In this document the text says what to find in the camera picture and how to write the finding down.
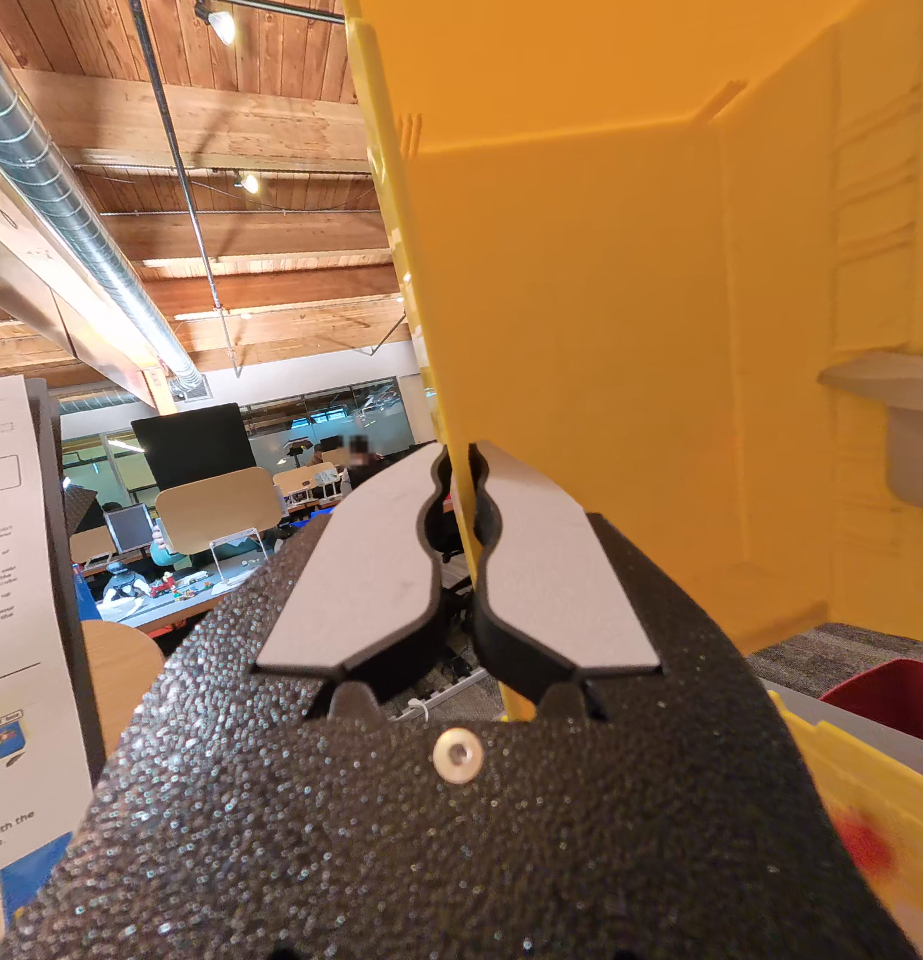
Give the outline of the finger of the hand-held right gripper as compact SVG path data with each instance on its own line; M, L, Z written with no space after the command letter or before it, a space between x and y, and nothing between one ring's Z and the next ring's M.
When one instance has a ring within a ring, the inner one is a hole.
M885 407L887 487L923 509L923 355L868 352L822 369L816 380Z

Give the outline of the clear acrylic stand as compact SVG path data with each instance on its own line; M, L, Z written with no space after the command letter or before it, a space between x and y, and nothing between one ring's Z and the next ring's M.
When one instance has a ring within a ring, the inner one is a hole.
M220 590L233 590L268 560L270 549L254 527L208 541Z

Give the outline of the beige desk divider panel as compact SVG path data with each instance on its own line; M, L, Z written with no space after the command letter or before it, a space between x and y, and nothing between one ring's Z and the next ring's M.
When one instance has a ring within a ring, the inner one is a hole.
M274 528L283 508L280 489L259 466L165 489L155 499L167 545L182 555L204 552L245 531Z

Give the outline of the black standing board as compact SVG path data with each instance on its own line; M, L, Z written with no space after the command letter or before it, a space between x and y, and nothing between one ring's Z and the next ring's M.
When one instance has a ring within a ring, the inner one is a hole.
M161 492L257 466L236 403L136 419L131 429Z

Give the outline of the metal ceiling conduit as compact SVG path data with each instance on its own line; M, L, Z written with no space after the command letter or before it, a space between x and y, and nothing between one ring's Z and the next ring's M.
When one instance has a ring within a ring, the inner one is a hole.
M215 309L215 315L220 323L225 352L235 377L239 379L241 378L243 367L238 362L235 346L232 342L228 327L228 315L221 303L210 257L208 256L208 252L204 244L204 234L199 219L199 212L196 208L191 181L182 158L180 143L170 111L165 86L160 73L155 44L149 28L148 20L146 18L144 4L142 1L129 1L128 5L130 7L135 33L143 54L143 60L152 88L153 97L156 102L156 107L158 114L160 115L165 136L167 138L167 146L172 158L175 172L179 179L186 210L191 222L195 244L204 269L205 280L208 284L208 289L211 295L212 305Z

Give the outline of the white instruction sheet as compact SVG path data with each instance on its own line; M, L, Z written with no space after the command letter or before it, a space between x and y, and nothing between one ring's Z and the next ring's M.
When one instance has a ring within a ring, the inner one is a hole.
M0 870L71 833L91 784L22 376L0 378Z

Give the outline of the yellow plastic box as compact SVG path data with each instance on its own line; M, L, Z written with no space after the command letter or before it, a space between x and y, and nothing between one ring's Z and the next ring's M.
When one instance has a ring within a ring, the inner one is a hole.
M768 696L852 863L923 958L923 774L827 721L798 717L791 699Z
M344 2L368 158L464 518L491 440L744 652L923 642L887 412L923 355L923 2Z

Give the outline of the grey worktable with toys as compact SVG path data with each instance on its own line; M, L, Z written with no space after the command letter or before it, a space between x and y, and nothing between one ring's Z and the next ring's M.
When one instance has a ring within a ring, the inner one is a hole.
M180 584L178 589L157 596L122 597L95 607L106 622L150 634L211 611L266 563L261 554L229 558L221 562L220 568L211 565L199 571L181 571L182 575L175 578Z

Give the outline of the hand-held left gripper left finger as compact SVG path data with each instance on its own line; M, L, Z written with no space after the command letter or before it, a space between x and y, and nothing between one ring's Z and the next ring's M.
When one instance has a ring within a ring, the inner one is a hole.
M361 483L335 507L255 659L260 674L389 700L444 647L441 528L449 455L432 442Z

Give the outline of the computer monitor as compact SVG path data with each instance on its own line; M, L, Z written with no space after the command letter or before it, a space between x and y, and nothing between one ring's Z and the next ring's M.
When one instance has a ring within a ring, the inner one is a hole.
M122 506L115 502L102 505L105 525L117 554L132 553L151 547L155 523L148 505L137 503Z

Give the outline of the dark red plastic bin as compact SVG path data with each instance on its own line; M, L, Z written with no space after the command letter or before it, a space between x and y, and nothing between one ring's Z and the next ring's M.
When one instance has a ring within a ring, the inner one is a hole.
M923 741L923 661L890 660L845 680L819 699Z

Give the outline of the round wooden table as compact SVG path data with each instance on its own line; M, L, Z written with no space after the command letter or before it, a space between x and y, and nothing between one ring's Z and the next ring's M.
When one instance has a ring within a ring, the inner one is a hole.
M109 759L135 710L162 674L166 658L142 630L102 619L83 620L80 627Z

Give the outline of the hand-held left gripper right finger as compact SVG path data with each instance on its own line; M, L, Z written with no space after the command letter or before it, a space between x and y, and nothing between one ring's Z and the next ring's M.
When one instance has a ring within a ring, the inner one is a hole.
M481 551L474 645L534 705L553 686L652 675L661 658L583 506L497 444L469 448Z

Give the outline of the silver ceiling duct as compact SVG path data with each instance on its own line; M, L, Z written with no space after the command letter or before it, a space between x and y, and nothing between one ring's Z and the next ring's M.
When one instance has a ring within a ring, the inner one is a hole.
M204 382L0 57L0 174L184 389Z

